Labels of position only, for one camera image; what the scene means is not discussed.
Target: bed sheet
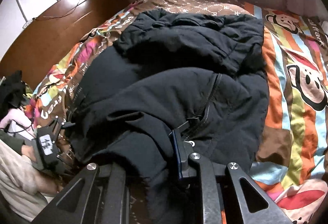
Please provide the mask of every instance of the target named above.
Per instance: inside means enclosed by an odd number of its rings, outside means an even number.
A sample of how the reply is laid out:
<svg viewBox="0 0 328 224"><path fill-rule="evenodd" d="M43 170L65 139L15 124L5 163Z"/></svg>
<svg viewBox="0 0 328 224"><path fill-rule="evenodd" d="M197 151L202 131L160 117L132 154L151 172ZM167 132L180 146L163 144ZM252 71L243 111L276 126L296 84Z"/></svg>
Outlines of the bed sheet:
<svg viewBox="0 0 328 224"><path fill-rule="evenodd" d="M65 107L94 58L111 46L140 12L155 8L172 13L252 14L264 20L262 50L267 63L270 100L262 143L250 175L273 200L308 179L326 180L326 36L314 20L237 0L142 0L129 5L83 36L52 67L27 107L27 116L35 117L34 126L46 125L54 116L66 118ZM316 192L311 202L301 207L313 206L314 202L319 205L325 193Z"/></svg>

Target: jacket sleeve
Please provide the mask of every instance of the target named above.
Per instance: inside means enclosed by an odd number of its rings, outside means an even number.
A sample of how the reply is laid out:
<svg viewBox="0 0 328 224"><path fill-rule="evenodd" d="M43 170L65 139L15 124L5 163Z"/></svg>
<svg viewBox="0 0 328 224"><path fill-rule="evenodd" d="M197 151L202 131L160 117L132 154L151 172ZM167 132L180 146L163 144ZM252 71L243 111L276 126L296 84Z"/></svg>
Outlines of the jacket sleeve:
<svg viewBox="0 0 328 224"><path fill-rule="evenodd" d="M25 144L24 139L12 137L0 130L0 140L13 149L17 154L22 155L22 145Z"/></svg>

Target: zipper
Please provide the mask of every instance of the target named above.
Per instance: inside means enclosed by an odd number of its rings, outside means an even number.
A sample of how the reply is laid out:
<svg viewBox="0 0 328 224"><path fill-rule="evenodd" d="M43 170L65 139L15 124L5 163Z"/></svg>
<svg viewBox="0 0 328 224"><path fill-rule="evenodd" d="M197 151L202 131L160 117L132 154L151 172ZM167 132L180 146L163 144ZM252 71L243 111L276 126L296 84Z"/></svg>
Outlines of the zipper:
<svg viewBox="0 0 328 224"><path fill-rule="evenodd" d="M211 88L211 91L209 92L209 94L207 95L206 97L206 100L205 102L202 104L202 106L200 107L200 110L197 111L196 113L196 117L198 117L202 112L204 112L204 117L201 121L199 121L199 123L197 123L197 125L195 125L194 127L191 127L187 132L186 134L184 135L185 139L184 141L187 141L188 138L193 135L197 129L207 121L207 118L208 118L208 115L209 115L209 111L210 111L210 102L212 101L212 98L214 96L214 94L216 93L217 91L217 88L219 86L219 83L221 81L221 77L222 77L222 74L218 74L216 77L215 77L215 80L213 82L213 85L212 85L212 88Z"/></svg>

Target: cartoon monkey face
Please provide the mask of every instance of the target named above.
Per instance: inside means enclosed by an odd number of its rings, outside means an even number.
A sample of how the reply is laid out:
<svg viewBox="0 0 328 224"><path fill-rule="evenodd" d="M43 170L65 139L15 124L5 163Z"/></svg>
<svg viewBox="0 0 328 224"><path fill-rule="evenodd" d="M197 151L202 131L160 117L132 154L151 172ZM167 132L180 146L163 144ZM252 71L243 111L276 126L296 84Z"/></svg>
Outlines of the cartoon monkey face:
<svg viewBox="0 0 328 224"><path fill-rule="evenodd" d="M287 71L294 88L297 88L304 102L316 111L321 111L327 105L327 93L322 87L322 75L302 64L287 65Z"/></svg>
<svg viewBox="0 0 328 224"><path fill-rule="evenodd" d="M284 14L281 15L266 15L265 19L271 23L277 24L281 27L283 27L285 30L293 33L293 34L298 34L299 32L303 32L299 27L295 25L295 23L298 22L298 19L287 16Z"/></svg>

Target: metal screw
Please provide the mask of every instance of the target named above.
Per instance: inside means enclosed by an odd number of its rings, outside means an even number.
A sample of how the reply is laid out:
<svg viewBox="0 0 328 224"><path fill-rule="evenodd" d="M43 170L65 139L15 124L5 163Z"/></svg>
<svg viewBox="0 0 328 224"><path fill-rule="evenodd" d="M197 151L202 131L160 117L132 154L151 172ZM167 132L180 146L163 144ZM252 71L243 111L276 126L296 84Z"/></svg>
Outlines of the metal screw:
<svg viewBox="0 0 328 224"><path fill-rule="evenodd" d="M97 168L97 165L95 163L90 163L87 165L88 170L94 170Z"/></svg>
<svg viewBox="0 0 328 224"><path fill-rule="evenodd" d="M198 153L192 153L192 154L190 154L190 157L192 159L199 159L200 158L200 154L198 154Z"/></svg>
<svg viewBox="0 0 328 224"><path fill-rule="evenodd" d="M239 165L236 162L231 162L231 163L228 164L228 167L230 169L235 170L235 169L238 169L239 168Z"/></svg>

